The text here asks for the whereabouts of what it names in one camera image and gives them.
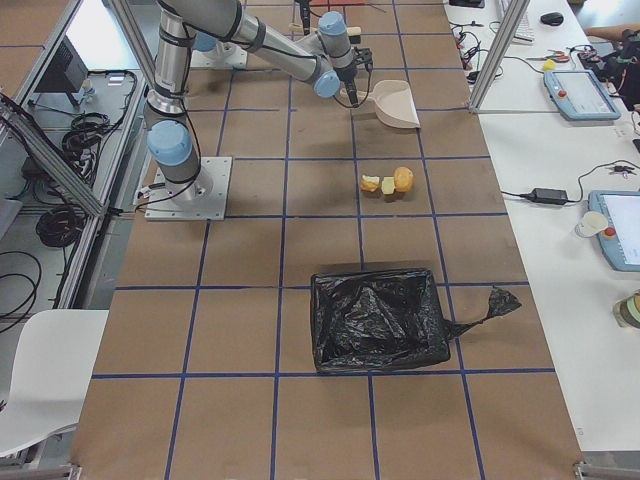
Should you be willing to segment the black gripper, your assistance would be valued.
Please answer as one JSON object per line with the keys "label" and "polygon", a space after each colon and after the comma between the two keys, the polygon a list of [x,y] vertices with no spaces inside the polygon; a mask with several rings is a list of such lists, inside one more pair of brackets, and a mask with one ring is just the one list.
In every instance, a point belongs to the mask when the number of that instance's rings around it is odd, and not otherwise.
{"label": "black gripper", "polygon": [[342,69],[342,82],[352,107],[358,106],[358,94],[355,84],[356,76],[357,67],[354,64],[350,64]]}

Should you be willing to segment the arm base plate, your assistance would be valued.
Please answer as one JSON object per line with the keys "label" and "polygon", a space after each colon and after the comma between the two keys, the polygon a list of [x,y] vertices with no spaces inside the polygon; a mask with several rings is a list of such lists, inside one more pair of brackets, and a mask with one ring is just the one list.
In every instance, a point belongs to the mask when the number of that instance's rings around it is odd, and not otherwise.
{"label": "arm base plate", "polygon": [[221,221],[225,218],[232,170],[231,157],[203,157],[196,181],[185,191],[167,183],[156,168],[154,182],[163,183],[150,192],[144,217],[147,221]]}
{"label": "arm base plate", "polygon": [[190,67],[211,70],[244,70],[247,52],[232,43],[195,46]]}

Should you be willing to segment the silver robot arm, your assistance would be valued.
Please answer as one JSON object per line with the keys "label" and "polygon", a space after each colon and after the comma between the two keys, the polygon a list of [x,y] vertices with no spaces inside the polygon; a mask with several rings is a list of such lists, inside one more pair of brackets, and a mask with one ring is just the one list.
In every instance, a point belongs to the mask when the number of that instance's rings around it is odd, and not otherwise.
{"label": "silver robot arm", "polygon": [[311,33],[311,8],[309,0],[295,0],[298,5],[302,31],[305,35]]}
{"label": "silver robot arm", "polygon": [[321,98],[344,88],[349,107],[363,101],[355,79],[372,67],[371,53],[352,44],[343,16],[323,14],[316,31],[293,41],[248,12],[239,1],[162,1],[159,43],[144,108],[147,146],[164,177],[168,199],[208,191],[201,150],[186,106],[194,59],[212,69],[243,69],[255,54],[310,85]]}

